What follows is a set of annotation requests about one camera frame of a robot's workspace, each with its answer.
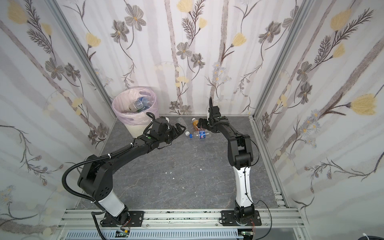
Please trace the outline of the orange red label bottle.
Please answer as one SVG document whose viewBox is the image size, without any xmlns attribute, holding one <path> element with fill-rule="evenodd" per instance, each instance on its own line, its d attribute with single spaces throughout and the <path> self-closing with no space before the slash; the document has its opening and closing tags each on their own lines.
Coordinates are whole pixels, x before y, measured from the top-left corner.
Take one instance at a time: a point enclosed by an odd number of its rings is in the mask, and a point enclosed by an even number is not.
<svg viewBox="0 0 384 240">
<path fill-rule="evenodd" d="M 196 131 L 199 131 L 199 130 L 200 130 L 200 128 L 198 127 L 198 123 L 199 123 L 199 120 L 198 120 L 198 119 L 196 119 L 196 118 L 192 118 L 192 124 L 193 124 L 194 129 L 195 129 Z"/>
</svg>

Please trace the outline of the Pepsi blue label bottle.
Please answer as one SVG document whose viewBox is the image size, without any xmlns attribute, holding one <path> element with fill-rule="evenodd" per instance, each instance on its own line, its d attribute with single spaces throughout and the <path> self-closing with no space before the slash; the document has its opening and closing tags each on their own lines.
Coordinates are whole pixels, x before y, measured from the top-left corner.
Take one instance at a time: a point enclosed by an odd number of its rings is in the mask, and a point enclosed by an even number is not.
<svg viewBox="0 0 384 240">
<path fill-rule="evenodd" d="M 210 138 L 212 135 L 213 133 L 208 130 L 199 130 L 199 131 L 195 131 L 194 133 L 187 134 L 187 136 L 190 139 L 199 139 L 199 140 Z"/>
</svg>

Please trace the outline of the clear ribbed bottle white cap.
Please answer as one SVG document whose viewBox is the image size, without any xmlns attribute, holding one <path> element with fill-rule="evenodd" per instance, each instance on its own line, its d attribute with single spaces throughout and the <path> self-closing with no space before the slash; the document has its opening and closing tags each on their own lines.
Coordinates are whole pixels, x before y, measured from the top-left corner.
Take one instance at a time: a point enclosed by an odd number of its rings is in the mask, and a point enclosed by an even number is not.
<svg viewBox="0 0 384 240">
<path fill-rule="evenodd" d="M 185 134 L 187 137 L 189 137 L 189 136 L 190 136 L 190 132 L 189 132 L 189 130 L 188 130 L 188 125 L 187 125 L 186 121 L 185 121 L 183 118 L 179 117 L 179 118 L 177 119 L 177 123 L 180 124 L 180 125 L 182 126 L 182 129 L 184 130 L 184 134 Z"/>
</svg>

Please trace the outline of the Pocari Sweat bottle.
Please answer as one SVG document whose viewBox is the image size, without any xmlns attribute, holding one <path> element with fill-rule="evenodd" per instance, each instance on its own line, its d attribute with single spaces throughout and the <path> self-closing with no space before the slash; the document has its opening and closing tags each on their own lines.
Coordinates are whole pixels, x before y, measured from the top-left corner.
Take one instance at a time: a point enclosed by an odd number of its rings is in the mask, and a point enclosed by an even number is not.
<svg viewBox="0 0 384 240">
<path fill-rule="evenodd" d="M 149 109 L 155 102 L 153 97 L 140 97 L 132 103 L 131 110 L 134 112 Z"/>
</svg>

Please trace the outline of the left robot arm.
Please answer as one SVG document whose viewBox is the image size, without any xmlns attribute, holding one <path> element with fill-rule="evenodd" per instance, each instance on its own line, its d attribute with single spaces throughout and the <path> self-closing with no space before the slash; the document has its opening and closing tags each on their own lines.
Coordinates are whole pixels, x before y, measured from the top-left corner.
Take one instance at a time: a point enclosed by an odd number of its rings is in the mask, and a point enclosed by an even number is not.
<svg viewBox="0 0 384 240">
<path fill-rule="evenodd" d="M 160 117 L 151 120 L 143 134 L 127 147 L 101 157 L 87 158 L 78 186 L 105 213 L 100 222 L 102 227 L 125 227 L 132 219 L 128 207 L 114 193 L 113 174 L 134 159 L 159 149 L 161 143 L 171 145 L 185 131 L 185 126 L 171 125 L 166 117 Z"/>
</svg>

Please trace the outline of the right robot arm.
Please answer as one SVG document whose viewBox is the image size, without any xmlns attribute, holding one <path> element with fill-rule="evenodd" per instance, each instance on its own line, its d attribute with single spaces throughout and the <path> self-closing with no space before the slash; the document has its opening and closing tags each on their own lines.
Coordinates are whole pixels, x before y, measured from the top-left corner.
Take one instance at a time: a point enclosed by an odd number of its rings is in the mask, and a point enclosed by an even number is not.
<svg viewBox="0 0 384 240">
<path fill-rule="evenodd" d="M 236 200 L 234 214 L 238 225 L 246 225 L 255 216 L 255 204 L 251 197 L 250 170 L 254 160 L 250 136 L 237 131 L 227 117 L 222 116 L 220 108 L 209 100 L 208 116 L 200 118 L 198 127 L 214 134 L 222 134 L 228 141 L 228 161 L 236 178 Z"/>
</svg>

